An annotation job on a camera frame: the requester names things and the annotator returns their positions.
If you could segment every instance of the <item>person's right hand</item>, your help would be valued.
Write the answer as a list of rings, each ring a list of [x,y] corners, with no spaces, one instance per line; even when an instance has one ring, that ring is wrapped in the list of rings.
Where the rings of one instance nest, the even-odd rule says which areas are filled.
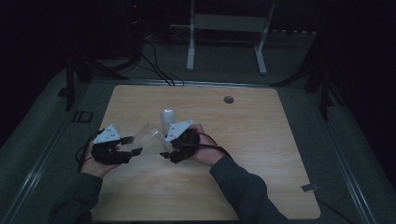
[[[202,127],[201,124],[191,125],[190,129],[194,129],[198,133],[205,133],[204,128]],[[208,137],[204,134],[200,134],[200,137],[201,137],[200,144],[216,146],[216,143],[210,137]],[[223,156],[224,156],[224,153],[222,153],[214,148],[203,147],[203,148],[198,149],[195,152],[195,154],[192,157],[190,157],[190,160],[198,161],[203,165],[212,166],[216,162],[218,162]]]

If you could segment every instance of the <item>wrist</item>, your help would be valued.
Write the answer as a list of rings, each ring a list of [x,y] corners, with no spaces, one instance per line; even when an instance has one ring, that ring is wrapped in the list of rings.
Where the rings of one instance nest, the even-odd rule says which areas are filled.
[[[213,166],[215,165],[219,160],[221,160],[221,158],[223,158],[225,155],[224,153],[219,153],[219,154],[215,154],[212,157],[210,157],[210,159],[208,160],[208,165],[209,166]]]

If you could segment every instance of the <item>wooden table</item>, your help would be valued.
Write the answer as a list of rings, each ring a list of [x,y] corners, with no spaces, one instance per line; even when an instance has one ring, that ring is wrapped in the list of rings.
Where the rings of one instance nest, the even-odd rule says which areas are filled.
[[[234,98],[233,104],[224,102]],[[249,172],[261,176],[268,195],[289,219],[320,215],[277,92],[272,89],[117,86],[102,128],[113,123],[121,136],[147,122],[161,129],[160,113],[172,108],[177,121],[201,123]],[[195,161],[173,164],[159,155],[159,142],[105,178],[94,221],[237,219],[209,167]]]

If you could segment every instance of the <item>white triangular marker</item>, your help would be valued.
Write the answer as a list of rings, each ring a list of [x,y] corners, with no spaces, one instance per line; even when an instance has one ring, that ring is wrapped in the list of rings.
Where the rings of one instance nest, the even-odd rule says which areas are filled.
[[[192,125],[192,123],[192,119],[178,123],[172,123],[169,127],[169,132],[168,135],[166,135],[165,141],[170,142],[177,139],[181,134],[184,133],[184,131],[186,131]]]
[[[121,136],[117,133],[117,130],[114,128],[113,124],[108,125],[94,140],[95,144],[111,142],[115,140],[120,140]]]

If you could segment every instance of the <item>dark background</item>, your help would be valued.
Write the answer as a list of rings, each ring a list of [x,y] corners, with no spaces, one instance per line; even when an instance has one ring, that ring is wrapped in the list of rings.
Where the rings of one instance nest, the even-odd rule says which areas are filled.
[[[164,37],[171,23],[188,24],[185,0],[151,0],[141,17]],[[261,14],[259,0],[196,1],[197,10]],[[0,83],[3,145],[49,80],[65,67],[70,39],[109,55],[101,1],[0,2]],[[246,4],[256,7],[245,7]],[[330,62],[336,85],[393,187],[396,159],[396,2],[385,0],[280,1],[272,30],[317,31],[304,66]]]

